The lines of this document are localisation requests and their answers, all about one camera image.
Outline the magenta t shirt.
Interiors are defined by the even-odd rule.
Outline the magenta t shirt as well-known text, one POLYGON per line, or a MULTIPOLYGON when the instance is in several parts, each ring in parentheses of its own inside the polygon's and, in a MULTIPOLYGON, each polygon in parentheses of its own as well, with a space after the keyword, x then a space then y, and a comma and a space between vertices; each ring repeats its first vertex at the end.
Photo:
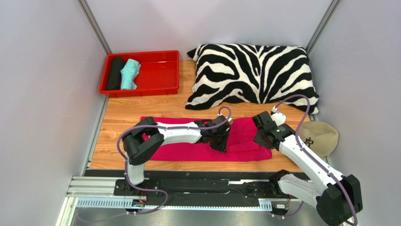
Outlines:
POLYGON ((254 142, 257 129, 250 117, 235 119, 226 145, 226 153, 212 150, 209 144, 177 143, 163 145, 152 161, 262 161, 273 157, 272 151, 254 142))

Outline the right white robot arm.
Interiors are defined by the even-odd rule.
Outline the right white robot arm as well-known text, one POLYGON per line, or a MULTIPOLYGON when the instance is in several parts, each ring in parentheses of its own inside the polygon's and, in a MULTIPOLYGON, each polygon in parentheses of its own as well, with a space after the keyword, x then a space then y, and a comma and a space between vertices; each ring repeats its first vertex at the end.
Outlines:
POLYGON ((357 177, 345 176, 318 157, 285 123, 280 112, 262 112, 252 121, 257 129, 254 142, 276 149, 290 158, 310 179, 307 182, 281 170, 270 177, 278 194, 294 196, 315 207, 328 226, 343 223, 357 225, 357 213, 363 210, 361 184, 357 177))

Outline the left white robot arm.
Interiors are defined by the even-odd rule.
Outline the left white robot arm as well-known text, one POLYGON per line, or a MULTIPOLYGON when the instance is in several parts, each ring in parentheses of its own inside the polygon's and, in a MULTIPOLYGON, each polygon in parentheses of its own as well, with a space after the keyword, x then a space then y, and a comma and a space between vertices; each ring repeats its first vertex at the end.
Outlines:
POLYGON ((144 164, 156 151, 170 144, 208 144, 212 150, 226 152, 233 119, 219 114, 213 120, 197 120, 186 124, 165 124, 146 117, 119 137, 118 147, 126 162, 126 179, 133 185, 144 181, 144 164))

